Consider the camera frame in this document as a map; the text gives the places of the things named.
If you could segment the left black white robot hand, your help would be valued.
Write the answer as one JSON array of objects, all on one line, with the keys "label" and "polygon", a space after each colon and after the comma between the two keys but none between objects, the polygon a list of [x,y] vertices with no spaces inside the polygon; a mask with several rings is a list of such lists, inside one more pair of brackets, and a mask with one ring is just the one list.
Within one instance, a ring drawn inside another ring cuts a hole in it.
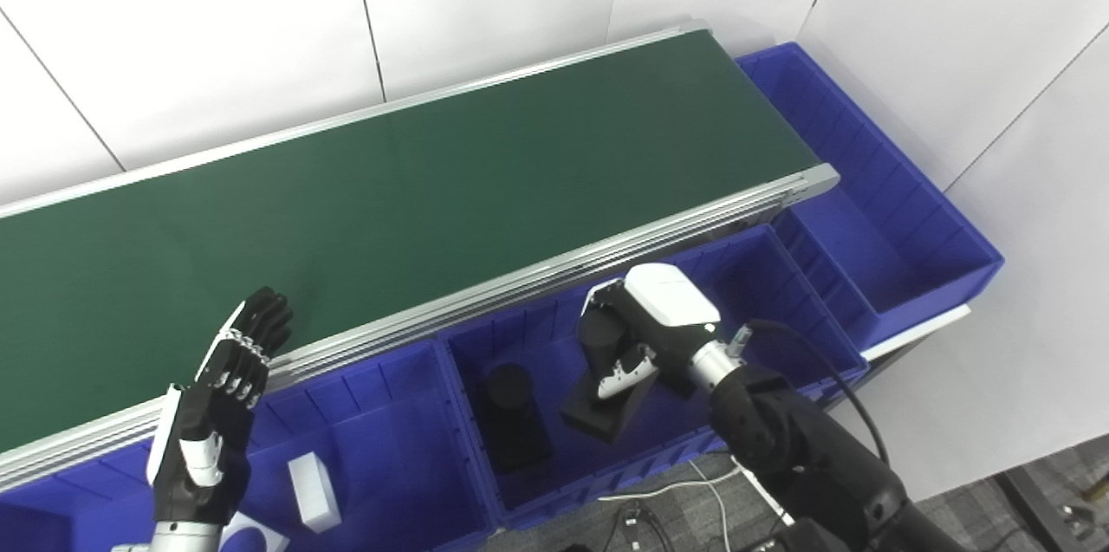
[{"label": "left black white robot hand", "polygon": [[252,293],[211,339],[193,381],[169,386],[146,467],[155,522],[225,527],[237,512],[255,407],[292,318],[287,296]]}]

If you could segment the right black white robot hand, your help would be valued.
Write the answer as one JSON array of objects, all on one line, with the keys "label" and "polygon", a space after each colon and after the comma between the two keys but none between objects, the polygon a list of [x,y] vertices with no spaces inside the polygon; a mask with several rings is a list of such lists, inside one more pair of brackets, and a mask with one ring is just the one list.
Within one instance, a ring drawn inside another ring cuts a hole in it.
[{"label": "right black white robot hand", "polygon": [[587,397],[613,399],[655,374],[676,374],[710,391],[736,362],[721,340],[718,307],[686,274],[643,263],[590,289],[577,335],[590,377]]}]

